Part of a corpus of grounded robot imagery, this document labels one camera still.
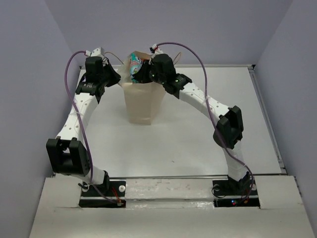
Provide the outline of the teal Fox's candy bag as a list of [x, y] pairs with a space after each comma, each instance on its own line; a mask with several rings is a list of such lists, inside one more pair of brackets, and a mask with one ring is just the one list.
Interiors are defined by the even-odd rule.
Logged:
[[131, 81], [133, 83], [139, 83], [139, 81], [135, 78], [135, 74], [141, 69], [142, 64], [143, 64], [142, 60], [138, 58], [134, 53], [132, 53], [130, 56], [129, 72], [130, 72]]

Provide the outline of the cream paper bag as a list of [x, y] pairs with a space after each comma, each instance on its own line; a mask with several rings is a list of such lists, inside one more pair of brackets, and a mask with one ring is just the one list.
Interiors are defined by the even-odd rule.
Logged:
[[[147, 53], [132, 52], [144, 62], [150, 60]], [[119, 86], [123, 89], [126, 111], [130, 123], [151, 124], [160, 110], [162, 100], [165, 96], [164, 88], [155, 82], [133, 83], [130, 77], [130, 56], [121, 62], [117, 73], [121, 76]]]

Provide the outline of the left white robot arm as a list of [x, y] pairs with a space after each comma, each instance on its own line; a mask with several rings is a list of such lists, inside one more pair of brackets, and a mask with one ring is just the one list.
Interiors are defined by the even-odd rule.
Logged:
[[109, 192], [109, 175], [93, 165], [85, 130], [105, 88], [119, 81], [120, 75], [105, 56], [95, 53], [88, 56], [85, 73], [79, 79], [75, 93], [68, 94], [72, 108], [67, 120], [57, 136], [46, 143], [53, 172], [81, 179], [92, 185], [99, 196]]

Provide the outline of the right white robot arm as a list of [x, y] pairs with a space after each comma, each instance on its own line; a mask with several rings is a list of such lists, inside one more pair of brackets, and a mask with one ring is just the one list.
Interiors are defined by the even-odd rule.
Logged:
[[223, 149], [228, 167], [228, 181], [223, 189], [233, 194], [244, 191], [250, 175], [242, 154], [244, 127], [241, 109], [218, 102], [199, 89], [188, 76], [177, 73], [167, 54], [145, 60], [132, 76], [139, 83], [155, 82], [162, 85], [168, 94], [193, 106], [211, 120], [215, 126], [213, 139]]

